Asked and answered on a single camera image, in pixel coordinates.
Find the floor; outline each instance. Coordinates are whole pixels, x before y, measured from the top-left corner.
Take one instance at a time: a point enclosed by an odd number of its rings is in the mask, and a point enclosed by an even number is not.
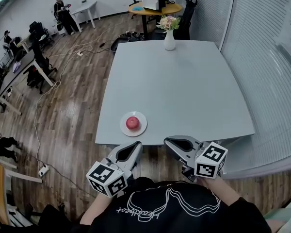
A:
[[[140,17],[130,19],[130,15],[104,18],[96,21],[96,29],[90,24],[83,25],[84,31],[73,36],[65,36],[49,50],[46,56],[73,52],[77,44],[92,43],[92,51],[101,51],[99,45],[116,37],[126,30],[142,32]],[[50,62],[58,68],[56,79],[72,55],[50,57]],[[85,174],[95,161],[100,161],[112,146],[95,144],[99,111],[103,94],[112,65],[114,54],[103,51],[84,57],[73,57],[62,75],[61,86],[42,97],[38,104],[36,125],[41,141],[38,154],[40,160],[56,167],[71,181],[59,175],[51,168],[42,184],[13,179],[13,192],[16,205],[22,211],[30,203],[35,211],[41,212],[47,204],[57,207],[65,204],[65,211],[70,219],[76,219],[93,202],[96,192],[90,188]],[[0,132],[4,136],[14,136],[23,143],[24,149],[18,163],[18,172],[37,176],[38,141],[33,121],[36,103],[40,98],[37,89],[26,86],[26,77],[17,85],[24,96],[13,93],[9,98],[17,104],[23,113],[17,116],[8,109],[0,113]],[[44,85],[44,92],[49,86]],[[133,171],[135,177],[146,176],[155,181],[183,180],[181,165],[166,154],[163,147],[146,147],[140,164]],[[228,181],[248,201],[266,213],[278,208],[291,197],[291,170],[275,175],[251,179]]]

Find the red apple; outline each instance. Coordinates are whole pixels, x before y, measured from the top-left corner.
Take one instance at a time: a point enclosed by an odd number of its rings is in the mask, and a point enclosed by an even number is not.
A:
[[[139,125],[140,125],[139,119],[135,116],[131,116],[126,121],[126,127],[129,130],[136,130],[139,128]]]

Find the person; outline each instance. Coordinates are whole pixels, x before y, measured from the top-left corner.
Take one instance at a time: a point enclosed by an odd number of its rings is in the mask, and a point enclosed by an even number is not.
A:
[[[4,156],[7,158],[12,158],[16,163],[18,162],[17,154],[15,151],[9,151],[6,148],[11,147],[14,145],[18,149],[21,149],[19,142],[17,142],[13,137],[0,138],[0,156]]]
[[[19,51],[19,49],[15,45],[14,40],[9,36],[9,33],[10,32],[8,30],[6,30],[4,32],[4,39],[3,40],[6,44],[8,44],[10,46],[10,49],[12,50],[13,55],[15,56],[17,54],[17,52]]]
[[[65,7],[63,0],[56,0],[56,3],[54,4],[54,14],[56,15],[57,19],[62,22],[69,35],[74,34],[72,28],[79,32],[77,24],[72,18],[68,8]]]
[[[154,183],[140,177],[126,193],[99,193],[71,233],[276,232],[284,223],[266,221],[258,208],[219,176],[199,184]]]

